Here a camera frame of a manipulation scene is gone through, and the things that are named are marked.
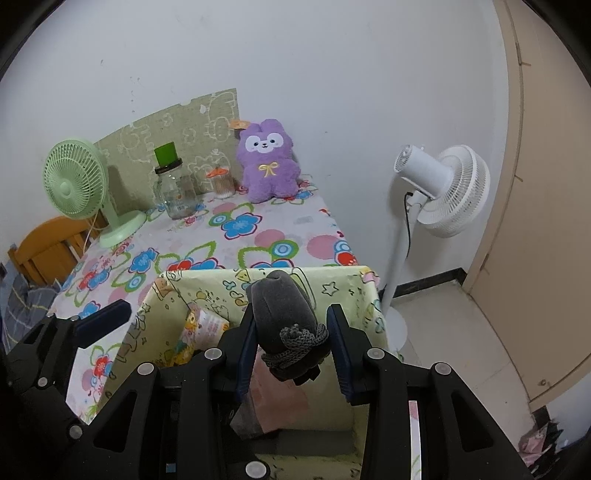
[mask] desk fan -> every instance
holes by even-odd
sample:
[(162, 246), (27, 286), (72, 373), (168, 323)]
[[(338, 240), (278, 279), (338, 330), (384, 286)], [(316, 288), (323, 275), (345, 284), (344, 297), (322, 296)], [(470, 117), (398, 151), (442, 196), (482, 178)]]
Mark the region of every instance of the desk fan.
[(109, 196), (106, 161), (84, 140), (65, 140), (51, 149), (43, 168), (43, 186), (53, 206), (69, 218), (82, 220), (103, 212), (109, 226), (100, 234), (102, 248), (121, 243), (146, 220), (146, 214), (137, 210), (117, 215)]
[(400, 229), (394, 246), (382, 298), (382, 314), (387, 331), (392, 332), (388, 335), (392, 336), (392, 342), (388, 343), (399, 350), (406, 341), (407, 327), (390, 304), (410, 252), (417, 221), (435, 236), (457, 235), (482, 210), (491, 186), (491, 174), (484, 160), (466, 145), (450, 147), (438, 159), (414, 145), (405, 145), (394, 170), (416, 188), (414, 193), (405, 195), (406, 228)]

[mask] beige door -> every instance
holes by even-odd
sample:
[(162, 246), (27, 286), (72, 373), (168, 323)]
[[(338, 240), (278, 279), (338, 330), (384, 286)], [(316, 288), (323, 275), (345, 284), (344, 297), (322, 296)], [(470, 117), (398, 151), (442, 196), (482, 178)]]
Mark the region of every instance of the beige door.
[(550, 27), (521, 1), (507, 4), (521, 51), (521, 143), (470, 294), (537, 408), (589, 370), (591, 88)]

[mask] tile floor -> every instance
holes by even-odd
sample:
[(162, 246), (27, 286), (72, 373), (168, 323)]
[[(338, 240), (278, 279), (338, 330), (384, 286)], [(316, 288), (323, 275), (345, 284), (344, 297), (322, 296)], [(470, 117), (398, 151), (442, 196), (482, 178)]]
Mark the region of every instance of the tile floor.
[(527, 395), (494, 330), (458, 283), (406, 295), (393, 305), (404, 317), (404, 361), (420, 367), (446, 362), (462, 377), (514, 446), (534, 425)]

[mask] floral tablecloth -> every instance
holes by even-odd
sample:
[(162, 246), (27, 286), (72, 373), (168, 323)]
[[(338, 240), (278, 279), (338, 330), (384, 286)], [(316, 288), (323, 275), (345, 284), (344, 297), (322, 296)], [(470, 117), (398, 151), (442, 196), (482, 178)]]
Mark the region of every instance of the floral tablecloth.
[[(72, 271), (50, 313), (86, 317), (118, 299), (131, 319), (165, 271), (356, 265), (344, 235), (316, 186), (305, 179), (296, 196), (249, 203), (240, 190), (226, 200), (205, 194), (195, 214), (171, 220), (160, 205), (131, 237), (111, 249), (94, 243)], [(236, 304), (247, 304), (246, 295)], [(89, 423), (129, 324), (76, 355), (66, 401)]]

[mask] wooden chair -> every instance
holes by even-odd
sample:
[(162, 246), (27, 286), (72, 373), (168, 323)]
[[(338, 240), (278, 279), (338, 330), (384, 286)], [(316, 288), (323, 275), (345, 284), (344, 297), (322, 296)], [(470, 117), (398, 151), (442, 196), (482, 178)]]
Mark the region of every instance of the wooden chair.
[[(105, 225), (104, 218), (99, 215), (95, 226)], [(71, 220), (64, 216), (52, 218), (29, 233), (20, 247), (11, 248), (8, 256), (29, 282), (44, 286), (58, 279), (63, 283), (78, 263), (71, 249), (82, 257), (89, 229), (86, 220)], [(92, 238), (98, 235), (96, 229), (90, 233)]]

